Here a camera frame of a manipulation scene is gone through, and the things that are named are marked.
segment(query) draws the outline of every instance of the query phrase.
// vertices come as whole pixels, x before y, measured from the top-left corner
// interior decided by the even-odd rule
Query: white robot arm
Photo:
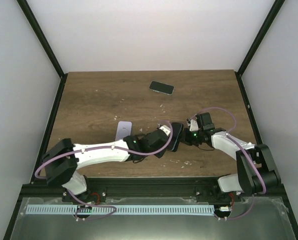
[[[183,130],[181,142],[195,146],[206,143],[237,161],[238,174],[218,178],[218,185],[222,192],[260,193],[265,192],[264,189],[266,188],[277,187],[281,183],[273,157],[266,145],[244,142],[231,136],[222,128],[215,128],[208,112],[198,114],[196,118],[197,120],[194,121],[197,124],[192,124],[190,128]],[[44,155],[43,161],[46,162],[68,151],[73,151],[74,154],[54,161],[45,167],[47,184],[63,186],[74,195],[82,194],[88,189],[87,181],[86,177],[80,175],[76,170],[109,161],[125,162],[132,160],[139,162],[152,152],[160,158],[166,151],[166,149],[160,151],[161,147],[167,145],[171,137],[171,129],[163,125],[143,138],[130,135],[122,140],[106,144],[72,144],[70,139],[63,139]],[[257,170],[255,164],[262,166]]]

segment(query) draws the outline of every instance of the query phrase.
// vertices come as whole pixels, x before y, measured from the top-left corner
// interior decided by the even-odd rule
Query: black metal frame
[[[256,50],[261,44],[263,38],[265,37],[267,31],[269,30],[271,24],[273,23],[275,17],[277,16],[279,10],[281,9],[285,0],[275,0],[269,14],[267,15],[259,33],[257,34],[254,42],[252,43],[250,50],[248,51],[245,59],[243,60],[241,67],[238,72],[236,72],[236,78],[239,84],[239,88],[243,97],[244,104],[251,122],[251,126],[257,141],[257,144],[262,143],[259,129],[257,127],[252,108],[250,106],[247,93],[245,91],[242,75],[245,72],[247,66],[249,65],[252,57],[254,56]],[[52,132],[55,117],[60,104],[61,96],[64,90],[65,82],[67,79],[67,74],[64,74],[59,62],[57,61],[45,35],[43,34],[33,12],[31,11],[29,4],[26,0],[17,0],[19,6],[21,7],[24,15],[28,19],[32,29],[34,30],[36,36],[41,42],[46,54],[48,55],[50,61],[52,62],[55,70],[60,77],[60,84],[55,97],[55,101],[51,110],[51,114],[48,120],[48,124],[43,136],[42,144],[38,153],[38,158],[34,167],[34,171],[41,164],[41,157],[46,152],[47,145],[49,143],[50,135]],[[209,202],[212,205],[227,204],[230,200],[216,200],[211,198],[207,192],[203,192],[205,189],[209,189],[214,186],[215,177],[172,177],[172,178],[123,178],[116,180],[115,178],[91,178],[89,179],[91,186],[96,186],[100,188],[101,191],[106,192],[107,198],[126,198],[126,197],[184,197],[189,198],[195,196],[198,202]],[[21,201],[23,198],[40,197],[40,198],[60,198],[63,197],[64,189],[62,187],[49,187],[46,186],[45,181],[36,180],[32,174],[31,183],[24,184],[21,188],[19,198],[16,202],[13,214],[11,216],[9,225],[7,227],[4,240],[8,240],[11,237],[12,230],[17,218]],[[268,191],[266,193],[268,197],[282,197],[284,204],[289,208],[289,218],[298,239],[298,224],[296,222],[295,216],[292,211],[288,196],[282,185],[278,189]]]

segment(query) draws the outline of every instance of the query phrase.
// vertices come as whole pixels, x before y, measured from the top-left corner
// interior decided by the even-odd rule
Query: smartphone
[[[126,136],[131,135],[132,122],[130,121],[120,121],[118,123],[117,133],[115,135],[115,140],[124,139]]]
[[[158,93],[171,95],[173,93],[174,87],[165,83],[152,81],[149,86],[149,89]]]
[[[179,122],[173,122],[171,123],[171,126],[173,130],[173,135],[169,145],[167,146],[167,150],[171,152],[176,152],[180,143],[181,134],[184,126],[182,123]]]

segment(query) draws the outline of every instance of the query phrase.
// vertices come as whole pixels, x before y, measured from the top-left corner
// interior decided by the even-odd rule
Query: wooden table
[[[173,94],[149,90],[152,80],[173,85]],[[153,131],[159,120],[185,124],[187,118],[208,107],[231,111],[238,121],[232,134],[255,143],[232,70],[70,72],[49,148],[68,137],[77,144],[112,142],[119,121],[131,121],[132,134]],[[216,127],[232,127],[227,113],[209,112]],[[150,156],[137,164],[101,163],[79,172],[88,177],[219,176],[235,173],[236,162],[218,150],[180,144],[177,152],[167,151],[160,159]]]

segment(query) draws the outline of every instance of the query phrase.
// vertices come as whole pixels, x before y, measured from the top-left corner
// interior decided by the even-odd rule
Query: purple cable
[[[167,125],[169,125],[170,127],[170,136],[167,140],[167,142],[163,145],[163,147],[161,147],[160,149],[156,150],[156,151],[153,151],[153,152],[139,152],[139,151],[133,151],[133,150],[130,150],[130,149],[127,149],[127,148],[123,148],[123,147],[120,147],[120,146],[115,146],[114,148],[115,149],[119,149],[119,150],[123,150],[123,151],[127,151],[129,153],[132,153],[132,154],[137,154],[137,155],[141,155],[141,156],[150,156],[150,155],[154,155],[154,154],[157,154],[159,153],[160,151],[164,150],[170,143],[171,139],[172,139],[172,135],[173,135],[173,129],[172,129],[172,125],[170,124],[169,121],[165,121],[163,120],[162,122],[165,122]],[[111,149],[112,146],[95,146],[95,147],[89,147],[89,148],[86,148],[85,149],[85,152],[88,152],[88,151],[92,151],[92,150],[99,150],[99,149]],[[48,161],[44,162],[40,167],[37,168],[37,170],[34,172],[34,176],[38,179],[46,179],[45,176],[40,176],[39,173],[41,172],[41,170],[43,168],[45,168],[45,166],[47,166],[48,164],[50,164],[51,162],[53,161],[56,161],[60,158],[63,158],[63,157],[66,157],[66,156],[69,156],[69,155],[72,155],[72,154],[77,154],[77,153],[81,153],[82,150],[75,150],[75,151],[70,151],[70,152],[66,152],[66,153],[63,153],[63,154],[60,154],[58,156],[55,156],[54,158],[51,158],[49,159]]]
[[[251,202],[251,206],[249,207],[249,209],[248,209],[245,213],[243,213],[243,214],[241,214],[241,215],[238,215],[238,216],[235,216],[235,217],[228,217],[228,218],[227,218],[227,221],[230,221],[230,220],[237,220],[237,219],[240,219],[240,218],[244,217],[245,215],[249,214],[249,212],[252,210],[252,208],[253,208],[253,206],[254,206],[254,203],[255,203],[255,197],[254,197],[254,195],[252,195],[252,202]]]
[[[83,201],[81,201],[80,199],[78,199],[74,194],[73,194],[73,192],[71,192],[69,189],[67,189],[67,191],[68,191],[68,193],[71,195],[71,197],[74,199],[74,200],[76,200],[78,203],[80,203],[80,204],[82,204],[82,205],[85,205],[85,206],[89,206],[89,207],[92,207],[92,208],[110,208],[110,209],[113,209],[113,211],[112,212],[110,212],[110,213],[108,213],[108,214],[106,214],[106,215],[103,215],[103,216],[99,216],[99,217],[95,217],[95,218],[86,218],[85,220],[87,220],[87,221],[90,221],[90,220],[96,220],[96,219],[103,219],[103,218],[105,218],[105,217],[108,217],[108,216],[110,216],[110,215],[112,215],[112,214],[114,214],[115,212],[117,212],[117,208],[115,207],[115,206],[99,206],[99,205],[94,205],[94,204],[89,204],[89,203],[86,203],[86,202],[83,202]],[[75,212],[75,214],[74,214],[74,216],[78,219],[78,216],[77,216],[77,214],[81,211],[81,210],[83,210],[83,209],[86,209],[86,207],[84,207],[84,208],[80,208],[80,209],[78,209],[76,212]]]
[[[211,110],[211,109],[219,109],[219,110],[225,111],[226,113],[228,113],[228,114],[233,118],[234,126],[233,126],[232,128],[230,128],[229,130],[227,130],[227,133],[229,133],[230,131],[232,131],[233,129],[236,128],[236,126],[237,126],[237,120],[235,119],[235,117],[234,117],[234,115],[233,115],[232,113],[230,113],[228,110],[226,110],[226,109],[224,109],[224,108],[220,108],[220,107],[218,107],[218,106],[207,107],[207,108],[205,108],[205,109],[202,109],[202,110],[201,110],[200,112],[198,112],[197,114],[204,113],[205,111],[207,111],[207,110]]]
[[[244,156],[245,156],[245,157],[247,158],[247,160],[249,161],[249,163],[250,163],[252,169],[254,170],[255,174],[257,175],[257,177],[258,177],[258,179],[259,179],[259,181],[260,181],[260,183],[261,183],[261,185],[262,185],[262,192],[259,192],[259,193],[260,193],[260,194],[265,194],[265,193],[267,192],[267,188],[266,188],[266,186],[265,186],[265,183],[264,183],[264,181],[263,181],[263,178],[261,177],[261,175],[260,175],[258,169],[257,169],[256,166],[254,165],[254,163],[253,163],[252,159],[250,158],[250,156],[248,155],[248,153],[247,153],[247,152],[244,150],[244,148],[243,148],[237,141],[235,141],[229,134],[227,134],[227,138],[228,138],[229,140],[231,140],[232,142],[234,142],[235,145],[238,146],[239,149],[243,152]]]

